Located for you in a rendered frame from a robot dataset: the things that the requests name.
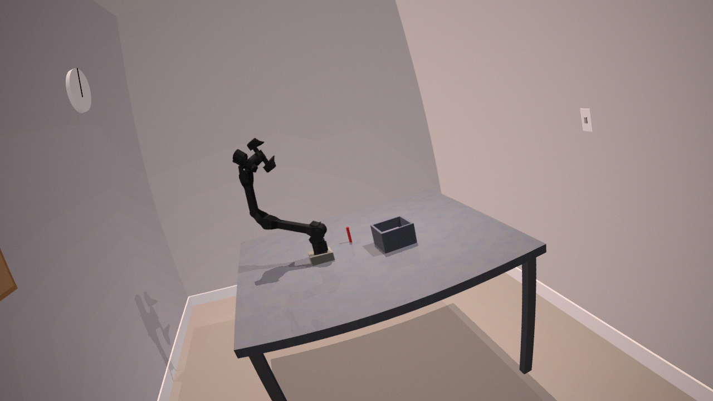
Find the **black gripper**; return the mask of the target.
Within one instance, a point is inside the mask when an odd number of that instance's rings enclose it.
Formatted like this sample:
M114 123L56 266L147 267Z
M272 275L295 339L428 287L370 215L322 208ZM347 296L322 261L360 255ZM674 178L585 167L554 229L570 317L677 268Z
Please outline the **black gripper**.
M265 163L265 167L263 167L263 168L264 168L264 170L265 170L266 172L269 173L270 170L274 169L274 167L277 166L277 164L275 164L274 157L271 157L270 160L268 160L268 159L265 157L265 154L262 152L262 150L259 150L259 149L257 148L257 147L260 146L261 144L264 144L264 141L260 141L260 140L258 140L258 139L252 139L251 142L249 142L249 144L247 144L247 147L248 147L250 150L253 150L253 151L255 152L255 153L252 155L252 157L257 157L257 158L259 159L259 164L262 163L262 162Z

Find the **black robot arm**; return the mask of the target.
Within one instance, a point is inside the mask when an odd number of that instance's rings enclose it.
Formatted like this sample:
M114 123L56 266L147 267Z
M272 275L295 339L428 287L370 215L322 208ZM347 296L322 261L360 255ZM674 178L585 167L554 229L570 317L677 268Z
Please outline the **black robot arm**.
M310 224L284 221L278 217L268 215L261 211L257 205L255 191L253 189L253 172L256 173L259 165L257 157L247 157L247 153L235 150L233 162L239 165L239 179L247 198L250 215L261 225L264 230L282 229L293 232L306 233L310 236L310 243L314 250L314 256L327 253L328 243L324 241L326 226L321 222L312 221ZM244 170L243 170L244 169Z

